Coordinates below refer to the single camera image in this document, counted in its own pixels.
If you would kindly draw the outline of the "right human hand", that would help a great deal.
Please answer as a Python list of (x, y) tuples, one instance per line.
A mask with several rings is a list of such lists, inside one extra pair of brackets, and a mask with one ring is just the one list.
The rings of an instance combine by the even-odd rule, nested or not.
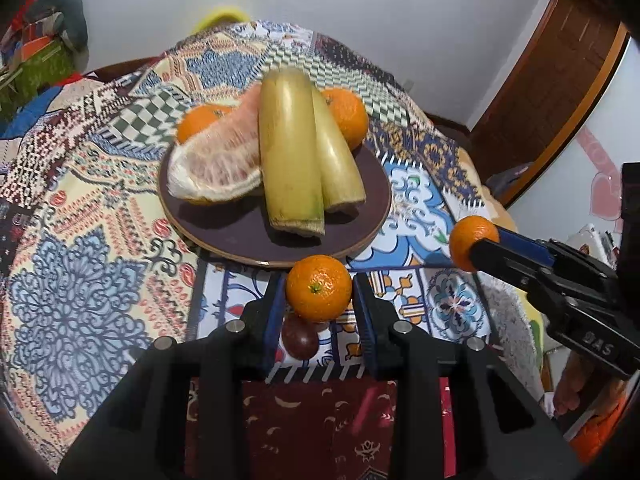
[[(594, 372), (594, 365), (584, 356), (574, 351), (564, 367), (561, 379), (554, 390), (553, 406), (555, 416), (561, 416), (579, 408), (579, 393)], [(610, 380), (598, 397), (594, 410), (598, 416), (605, 416), (616, 409), (627, 383), (618, 378)]]

